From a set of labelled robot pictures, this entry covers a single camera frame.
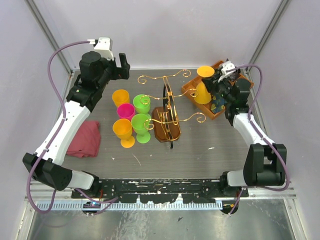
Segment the green wine glass back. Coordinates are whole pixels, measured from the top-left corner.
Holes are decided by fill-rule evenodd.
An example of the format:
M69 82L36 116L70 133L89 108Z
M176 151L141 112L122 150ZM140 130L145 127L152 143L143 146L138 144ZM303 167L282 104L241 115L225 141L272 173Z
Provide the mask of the green wine glass back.
M133 98L133 106L137 114L149 114L151 108L151 100L145 94L136 95Z

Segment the gold wire glass rack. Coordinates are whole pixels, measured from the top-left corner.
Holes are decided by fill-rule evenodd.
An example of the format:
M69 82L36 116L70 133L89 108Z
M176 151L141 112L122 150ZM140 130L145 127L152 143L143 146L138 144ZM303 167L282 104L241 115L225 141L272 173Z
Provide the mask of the gold wire glass rack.
M152 98L154 100L162 100L162 110L157 111L155 117L150 117L148 120L144 122L144 127L147 130L154 130L156 125L161 126L161 129L164 133L164 139L170 143L170 148L174 148L174 141L178 140L181 136L181 122L187 122L191 118L196 117L196 121L198 123L204 123L206 121L206 115L202 112L196 112L192 114L190 117L186 119L179 119L175 98L182 97L184 95L190 95L192 98L195 98L199 95L199 91L195 88L191 88L189 90L185 90L180 95L174 95L171 85L169 83L169 78L176 77L177 75L182 74L183 77L188 78L191 75L191 71L188 69L181 69L177 73L172 75L163 75L158 77L152 77L148 75L141 75L137 78L137 82L139 84L146 84L147 79L152 80L163 80L163 91L162 97L155 97L151 95L144 94L140 98L140 102L144 105L148 104L150 101L146 98Z

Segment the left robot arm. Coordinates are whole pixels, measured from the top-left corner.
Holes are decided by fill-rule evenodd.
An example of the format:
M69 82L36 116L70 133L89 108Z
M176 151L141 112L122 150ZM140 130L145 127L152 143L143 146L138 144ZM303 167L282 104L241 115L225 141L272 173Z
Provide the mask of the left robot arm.
M100 179L89 172L62 166L70 143L77 131L102 98L111 80L127 80L130 64L125 53L119 54L121 66L115 59L103 57L96 51L82 55L80 73L64 102L64 108L47 138L34 153L26 153L22 162L29 178L56 191L80 189L88 198L95 198L101 190Z

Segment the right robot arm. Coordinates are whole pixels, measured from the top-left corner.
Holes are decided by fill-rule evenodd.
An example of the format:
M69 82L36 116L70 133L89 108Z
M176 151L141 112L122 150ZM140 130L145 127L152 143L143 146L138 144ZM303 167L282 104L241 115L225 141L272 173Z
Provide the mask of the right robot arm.
M231 197L237 187L262 187L277 192L286 190L290 185L287 149L283 144L272 141L256 123L248 105L249 81L238 78L231 84L228 80L207 77L202 82L209 93L224 99L226 119L248 146L243 168L220 176L220 193Z

